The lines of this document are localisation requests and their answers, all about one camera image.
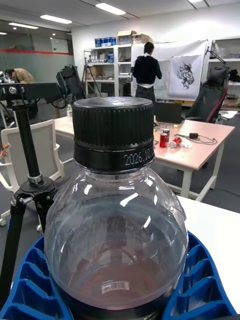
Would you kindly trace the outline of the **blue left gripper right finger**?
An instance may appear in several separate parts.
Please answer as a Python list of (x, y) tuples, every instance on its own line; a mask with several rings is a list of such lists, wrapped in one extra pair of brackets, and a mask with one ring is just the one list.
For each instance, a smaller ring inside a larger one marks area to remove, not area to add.
[(210, 253), (189, 232), (185, 267), (162, 319), (213, 320), (236, 315)]

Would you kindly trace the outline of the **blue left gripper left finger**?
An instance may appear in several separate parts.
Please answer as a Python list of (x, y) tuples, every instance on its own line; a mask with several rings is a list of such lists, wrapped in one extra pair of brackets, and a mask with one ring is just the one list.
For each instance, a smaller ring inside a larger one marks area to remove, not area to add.
[(0, 311), (4, 320), (71, 320), (70, 310), (58, 294), (46, 263), (40, 237), (22, 259), (8, 299)]

